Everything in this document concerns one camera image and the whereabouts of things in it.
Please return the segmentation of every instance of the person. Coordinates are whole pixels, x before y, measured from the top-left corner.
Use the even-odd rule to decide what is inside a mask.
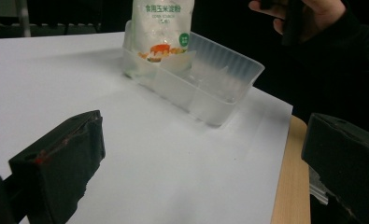
[[[276,0],[268,9],[261,9],[260,1],[252,0],[248,7],[275,17],[273,27],[283,34],[288,0]],[[348,2],[303,2],[299,43],[286,50],[319,85],[318,96],[325,105],[314,112],[344,119],[369,132],[369,25],[359,22]]]

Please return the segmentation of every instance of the cornstarch bag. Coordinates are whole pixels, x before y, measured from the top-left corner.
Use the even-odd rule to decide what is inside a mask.
[[[187,50],[194,0],[134,0],[131,52],[158,64]]]

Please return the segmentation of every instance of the plastic container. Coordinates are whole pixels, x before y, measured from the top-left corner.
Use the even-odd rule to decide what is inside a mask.
[[[221,126],[253,86],[264,66],[195,33],[186,53],[150,63],[130,49],[128,21],[123,43],[123,72],[213,126]]]

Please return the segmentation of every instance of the white table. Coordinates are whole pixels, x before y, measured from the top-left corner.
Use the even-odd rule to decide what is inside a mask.
[[[0,39],[0,176],[58,124],[99,109],[106,157],[69,223],[270,223],[292,106],[252,88],[226,125],[206,126],[122,74],[122,41]]]

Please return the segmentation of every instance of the translucent tray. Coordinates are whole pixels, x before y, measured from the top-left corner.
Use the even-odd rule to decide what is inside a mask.
[[[187,52],[150,63],[130,51],[131,22],[123,43],[123,72],[196,119],[221,126],[264,66],[195,33]]]

